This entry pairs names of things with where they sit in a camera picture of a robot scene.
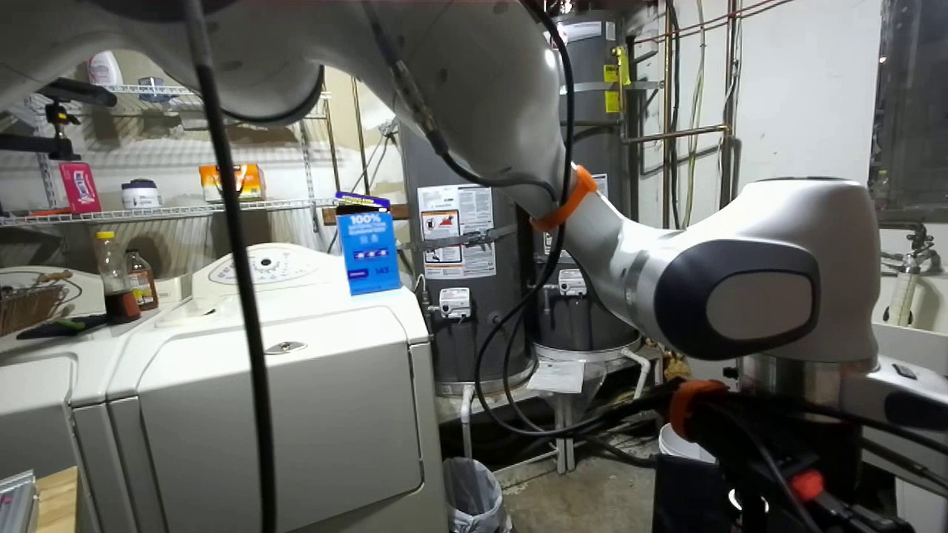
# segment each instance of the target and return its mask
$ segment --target washing machine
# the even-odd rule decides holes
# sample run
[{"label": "washing machine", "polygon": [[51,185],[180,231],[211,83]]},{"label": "washing machine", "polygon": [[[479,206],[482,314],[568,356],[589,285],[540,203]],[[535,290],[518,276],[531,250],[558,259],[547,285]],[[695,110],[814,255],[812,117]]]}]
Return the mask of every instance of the washing machine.
[{"label": "washing machine", "polygon": [[[278,529],[448,529],[429,341],[410,290],[349,296],[340,258],[251,245],[273,394]],[[260,523],[233,262],[127,335],[106,388],[72,394],[97,529]]]}]

